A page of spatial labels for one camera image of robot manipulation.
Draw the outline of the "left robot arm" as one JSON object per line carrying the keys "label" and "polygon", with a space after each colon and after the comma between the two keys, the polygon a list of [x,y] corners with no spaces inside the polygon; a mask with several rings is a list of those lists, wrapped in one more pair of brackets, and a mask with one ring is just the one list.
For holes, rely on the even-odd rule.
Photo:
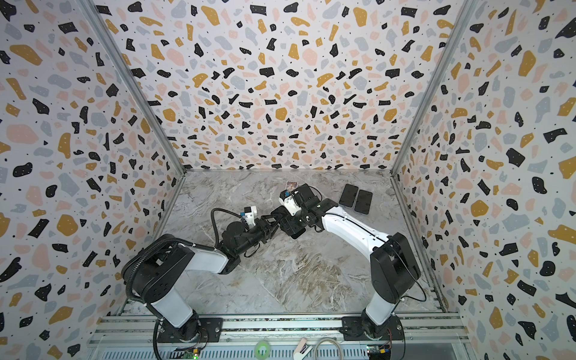
{"label": "left robot arm", "polygon": [[138,253],[121,270],[125,292],[152,312],[158,328],[177,341],[195,341],[202,334],[197,312],[181,297],[176,283],[186,272],[227,275],[252,248],[270,240],[280,225],[272,215],[244,219],[216,233],[214,247],[165,234]]}

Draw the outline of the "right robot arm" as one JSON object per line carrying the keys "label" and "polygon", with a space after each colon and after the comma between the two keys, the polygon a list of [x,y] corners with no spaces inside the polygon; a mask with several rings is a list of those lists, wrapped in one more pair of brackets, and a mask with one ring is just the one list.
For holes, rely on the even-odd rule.
{"label": "right robot arm", "polygon": [[283,206],[300,229],[307,226],[337,236],[368,261],[373,296],[361,312],[361,331],[374,340],[386,335],[396,307],[421,276],[407,237],[362,223],[337,202],[320,199],[308,184],[281,195]]}

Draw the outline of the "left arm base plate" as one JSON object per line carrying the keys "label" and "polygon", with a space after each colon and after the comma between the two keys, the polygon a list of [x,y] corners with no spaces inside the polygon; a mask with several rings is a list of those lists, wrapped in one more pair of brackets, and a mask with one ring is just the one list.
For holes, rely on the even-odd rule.
{"label": "left arm base plate", "polygon": [[183,326],[176,328],[167,320],[160,324],[157,342],[160,344],[206,344],[220,340],[224,319],[221,317],[190,318]]}

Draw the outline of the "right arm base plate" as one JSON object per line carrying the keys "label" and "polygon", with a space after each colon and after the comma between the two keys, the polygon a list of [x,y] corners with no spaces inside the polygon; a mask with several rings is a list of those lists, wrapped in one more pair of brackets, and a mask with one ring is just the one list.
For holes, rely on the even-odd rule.
{"label": "right arm base plate", "polygon": [[339,332],[345,341],[402,341],[404,330],[398,316],[391,315],[382,325],[376,325],[365,314],[345,316]]}

